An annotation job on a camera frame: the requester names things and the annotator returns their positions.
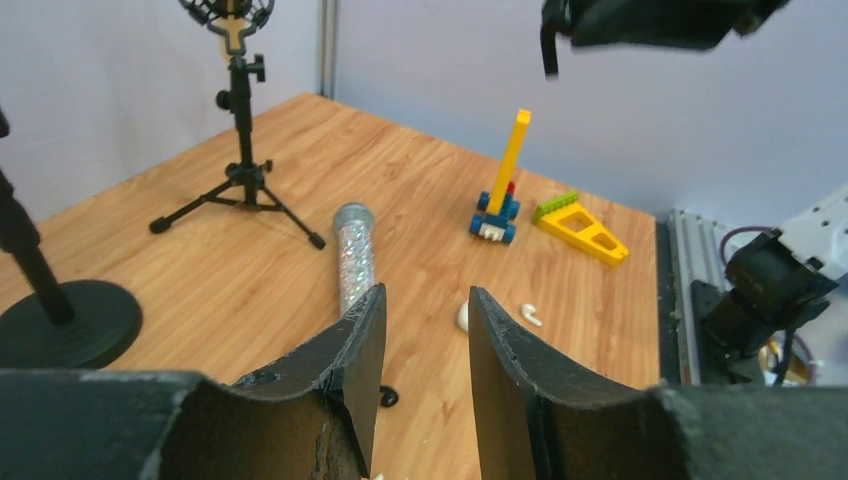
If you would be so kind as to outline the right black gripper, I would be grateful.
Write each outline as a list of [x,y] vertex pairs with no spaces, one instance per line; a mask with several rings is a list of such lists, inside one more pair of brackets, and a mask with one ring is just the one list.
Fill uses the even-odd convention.
[[789,2],[697,0],[545,1],[540,49],[544,75],[559,75],[556,39],[574,49],[618,44],[693,51],[714,49],[729,33],[755,33]]

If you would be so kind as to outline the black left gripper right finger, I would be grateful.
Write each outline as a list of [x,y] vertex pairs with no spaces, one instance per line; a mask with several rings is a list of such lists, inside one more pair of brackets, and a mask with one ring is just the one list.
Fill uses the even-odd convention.
[[843,479],[843,387],[634,389],[469,292],[477,448],[486,479]]

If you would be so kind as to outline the black earbud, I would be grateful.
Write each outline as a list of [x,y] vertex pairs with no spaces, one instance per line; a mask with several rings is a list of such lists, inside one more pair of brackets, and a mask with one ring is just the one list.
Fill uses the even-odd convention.
[[379,392],[380,392],[380,406],[381,407],[391,408],[398,403],[399,394],[394,388],[392,388],[388,385],[381,385],[379,387]]

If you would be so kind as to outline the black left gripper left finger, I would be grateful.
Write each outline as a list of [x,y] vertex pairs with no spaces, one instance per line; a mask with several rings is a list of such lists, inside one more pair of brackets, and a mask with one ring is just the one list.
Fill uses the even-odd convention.
[[197,371],[5,370],[5,479],[362,479],[387,291],[372,286],[283,357],[220,384]]

